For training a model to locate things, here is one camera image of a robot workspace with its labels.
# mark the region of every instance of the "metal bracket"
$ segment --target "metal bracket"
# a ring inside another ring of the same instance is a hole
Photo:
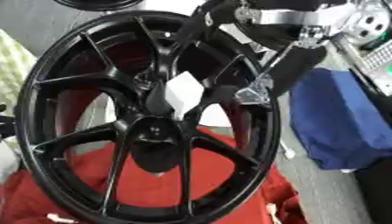
[[[273,80],[267,73],[259,75],[249,86],[240,89],[235,94],[235,99],[241,105],[262,105],[270,107],[270,91],[273,88]]]
[[[235,11],[235,17],[240,22],[250,21],[255,25],[333,26],[346,21],[355,10],[352,3],[316,11],[256,10],[242,6]]]

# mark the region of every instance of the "white tag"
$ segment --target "white tag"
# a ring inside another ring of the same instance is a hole
[[[46,218],[50,221],[56,222],[56,223],[78,223],[76,220],[69,220],[69,219],[63,219],[60,218],[58,214],[56,213],[49,213]]]
[[[184,72],[166,82],[164,98],[174,108],[174,119],[182,121],[189,110],[196,107],[204,87],[189,72]]]

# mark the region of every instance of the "silver mechanical part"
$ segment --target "silver mechanical part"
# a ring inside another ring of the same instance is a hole
[[[390,25],[389,9],[378,1],[362,1],[343,32],[350,43],[364,45],[378,39]]]
[[[272,88],[273,81],[268,74],[259,75],[255,80],[235,94],[235,99],[242,105],[270,106],[270,93],[267,87]]]
[[[296,43],[298,47],[306,49],[315,49],[322,46],[325,41],[323,37],[327,34],[327,29],[321,26],[305,26],[299,33]]]
[[[292,43],[274,55],[262,68],[262,73],[247,87],[240,89],[235,94],[235,99],[242,105],[262,105],[268,108],[270,106],[269,89],[274,87],[274,81],[270,77],[269,72],[289,53],[294,45],[295,43]]]
[[[240,22],[251,21],[255,25],[341,26],[355,10],[352,3],[316,11],[254,10],[240,7],[235,11],[235,17]]]
[[[209,12],[206,14],[205,20],[206,20],[206,25],[207,26],[211,26],[211,25],[214,24],[214,21],[211,18],[211,13],[209,13]]]

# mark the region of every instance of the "rim lip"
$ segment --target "rim lip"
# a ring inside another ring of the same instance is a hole
[[[45,169],[39,164],[39,161],[34,157],[33,153],[30,150],[28,139],[28,134],[26,133],[26,129],[24,125],[18,125],[19,123],[26,123],[26,119],[28,119],[29,105],[27,102],[30,102],[29,93],[32,89],[32,82],[35,80],[37,74],[40,71],[47,67],[48,63],[52,62],[52,56],[58,53],[59,46],[63,46],[65,43],[69,43],[69,40],[74,36],[80,33],[83,30],[94,29],[95,27],[113,23],[113,20],[117,17],[136,17],[136,16],[153,16],[153,17],[166,17],[170,20],[176,20],[180,23],[183,23],[184,18],[187,16],[171,13],[171,12],[163,12],[163,11],[132,11],[132,12],[123,12],[116,13],[114,15],[109,15],[106,17],[100,17],[93,21],[90,21],[82,26],[70,31],[67,35],[63,36],[58,42],[56,42],[49,50],[45,52],[45,54],[40,58],[37,65],[31,70],[30,75],[25,81],[21,93],[18,97],[18,104],[15,108],[16,114],[16,123],[17,123],[17,140],[21,145],[22,157],[26,167],[33,174],[34,180],[37,184],[47,193],[47,195],[54,200],[58,205],[66,208],[68,212],[75,215],[76,217],[81,217],[83,220],[93,221],[94,223],[129,223],[127,221],[118,220],[113,217],[104,217],[99,215],[98,213],[94,213],[94,211],[87,209],[85,206],[81,206],[78,203],[74,202],[72,198],[70,198],[65,192],[61,191],[56,184],[54,184],[49,178],[45,176]],[[235,41],[231,36],[224,33],[223,31],[218,31],[219,38],[224,39],[225,42],[235,43],[239,47],[242,47],[240,43]],[[271,99],[271,110],[268,112],[268,127],[267,127],[267,135],[265,137],[266,141],[262,144],[262,150],[266,152],[264,155],[263,163],[252,180],[252,183],[248,185],[248,188],[244,188],[242,193],[237,197],[233,198],[227,204],[224,204],[224,207],[216,209],[211,212],[210,215],[201,215],[195,216],[189,220],[180,220],[180,221],[172,221],[165,223],[206,223],[209,221],[218,220],[225,214],[228,214],[230,211],[238,207],[241,203],[243,203],[247,198],[252,196],[253,192],[257,190],[258,186],[261,184],[264,176],[272,165],[275,155],[277,154],[277,147],[280,139],[280,113],[278,108],[277,99]]]
[[[118,11],[136,4],[143,0],[115,0],[107,3],[83,3],[83,0],[54,0],[56,3],[82,11]]]

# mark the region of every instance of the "metal clamp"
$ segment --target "metal clamp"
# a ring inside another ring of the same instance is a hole
[[[328,29],[325,27],[306,26],[301,29],[296,46],[306,49],[318,48],[325,43],[323,38],[327,35],[327,32]]]

